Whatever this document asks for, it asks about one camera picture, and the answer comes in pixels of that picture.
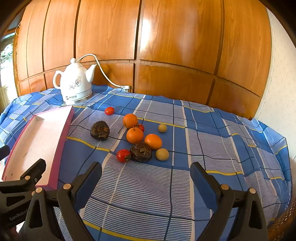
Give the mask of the small red tomato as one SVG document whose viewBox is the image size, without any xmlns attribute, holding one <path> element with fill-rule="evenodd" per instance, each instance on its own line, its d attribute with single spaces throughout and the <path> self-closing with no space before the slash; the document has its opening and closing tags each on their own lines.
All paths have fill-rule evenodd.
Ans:
<svg viewBox="0 0 296 241">
<path fill-rule="evenodd" d="M 107 107 L 105 110 L 104 110 L 105 114 L 106 115 L 113 115 L 115 110 L 113 107 Z"/>
<path fill-rule="evenodd" d="M 142 124 L 137 124 L 136 127 L 144 132 L 144 126 Z"/>
</svg>

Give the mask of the wooden wardrobe panels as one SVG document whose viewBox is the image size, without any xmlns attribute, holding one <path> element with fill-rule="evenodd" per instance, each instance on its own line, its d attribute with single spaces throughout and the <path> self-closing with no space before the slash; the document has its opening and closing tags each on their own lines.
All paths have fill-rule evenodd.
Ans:
<svg viewBox="0 0 296 241">
<path fill-rule="evenodd" d="M 71 58 L 94 84 L 189 100 L 253 118 L 267 83 L 271 29 L 259 1 L 32 1 L 16 37 L 18 94 L 53 87 Z"/>
</svg>

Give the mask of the wicker basket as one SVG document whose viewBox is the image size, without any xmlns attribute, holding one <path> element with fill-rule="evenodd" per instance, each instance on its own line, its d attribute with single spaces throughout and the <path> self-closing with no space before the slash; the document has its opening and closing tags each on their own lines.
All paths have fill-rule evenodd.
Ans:
<svg viewBox="0 0 296 241">
<path fill-rule="evenodd" d="M 295 235 L 295 199 L 284 213 L 268 227 L 268 240 L 294 240 Z"/>
</svg>

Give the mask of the white ceramic electric kettle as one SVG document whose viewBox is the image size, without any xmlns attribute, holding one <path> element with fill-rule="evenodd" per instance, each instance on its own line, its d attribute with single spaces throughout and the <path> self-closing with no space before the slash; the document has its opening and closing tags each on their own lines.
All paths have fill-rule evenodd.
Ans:
<svg viewBox="0 0 296 241">
<path fill-rule="evenodd" d="M 75 58 L 70 60 L 70 65 L 64 71 L 57 70 L 53 76 L 53 86 L 61 90 L 65 104 L 73 104 L 85 99 L 92 94 L 92 81 L 97 64 L 86 69 Z"/>
</svg>

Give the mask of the white tray with pink rim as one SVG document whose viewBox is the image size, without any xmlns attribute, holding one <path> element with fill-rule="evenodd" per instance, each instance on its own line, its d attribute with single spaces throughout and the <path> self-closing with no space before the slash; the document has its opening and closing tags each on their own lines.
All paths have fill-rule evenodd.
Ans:
<svg viewBox="0 0 296 241">
<path fill-rule="evenodd" d="M 43 159 L 46 169 L 37 186 L 56 189 L 66 136 L 74 116 L 72 106 L 35 114 L 26 124 L 4 168 L 3 180 L 15 181 L 36 161 Z"/>
</svg>

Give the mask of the dark brown passion fruit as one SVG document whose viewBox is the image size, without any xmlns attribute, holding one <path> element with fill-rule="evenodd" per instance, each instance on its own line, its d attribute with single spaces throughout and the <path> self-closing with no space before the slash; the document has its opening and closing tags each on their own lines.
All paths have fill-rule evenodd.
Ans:
<svg viewBox="0 0 296 241">
<path fill-rule="evenodd" d="M 130 159 L 136 162 L 147 162 L 152 158 L 152 150 L 148 144 L 140 142 L 130 148 Z"/>
<path fill-rule="evenodd" d="M 98 140 L 98 141 L 105 141 L 107 140 L 110 133 L 110 128 L 108 124 L 103 121 L 99 120 L 95 122 L 90 130 L 90 135 L 92 138 Z"/>
</svg>

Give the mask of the small yellow-green longan fruit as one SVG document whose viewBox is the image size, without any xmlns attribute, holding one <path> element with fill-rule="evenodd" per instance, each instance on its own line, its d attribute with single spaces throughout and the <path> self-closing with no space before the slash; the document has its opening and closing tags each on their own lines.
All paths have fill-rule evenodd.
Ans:
<svg viewBox="0 0 296 241">
<path fill-rule="evenodd" d="M 160 132 L 160 133 L 165 133 L 166 131 L 167 131 L 167 126 L 165 125 L 165 124 L 159 124 L 159 126 L 158 126 L 158 131 Z"/>
</svg>

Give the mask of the blue plaid tablecloth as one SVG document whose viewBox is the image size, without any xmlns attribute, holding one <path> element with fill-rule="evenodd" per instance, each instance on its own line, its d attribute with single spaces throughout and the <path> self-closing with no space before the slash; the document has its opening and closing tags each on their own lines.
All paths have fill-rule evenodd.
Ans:
<svg viewBox="0 0 296 241">
<path fill-rule="evenodd" d="M 213 215 L 190 177 L 198 162 L 220 184 L 259 195 L 266 224 L 288 207 L 292 173 L 285 137 L 264 123 L 217 108 L 120 89 L 92 86 L 93 95 L 73 106 L 74 116 L 63 147 L 58 187 L 84 173 L 93 162 L 102 177 L 82 219 L 95 240 L 196 240 Z M 113 107 L 113 115 L 104 110 Z M 116 153 L 129 149 L 122 119 L 135 114 L 144 135 L 156 134 L 169 152 L 166 161 L 121 163 Z M 110 133 L 91 137 L 97 121 Z M 159 124 L 167 131 L 160 133 Z"/>
</svg>

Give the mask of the orange mandarin with stem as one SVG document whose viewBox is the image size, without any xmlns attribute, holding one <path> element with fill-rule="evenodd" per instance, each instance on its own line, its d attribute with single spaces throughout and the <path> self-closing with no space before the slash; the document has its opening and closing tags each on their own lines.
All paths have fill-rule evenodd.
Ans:
<svg viewBox="0 0 296 241">
<path fill-rule="evenodd" d="M 126 114 L 122 119 L 122 124 L 128 129 L 136 126 L 138 124 L 137 116 L 132 113 Z"/>
</svg>

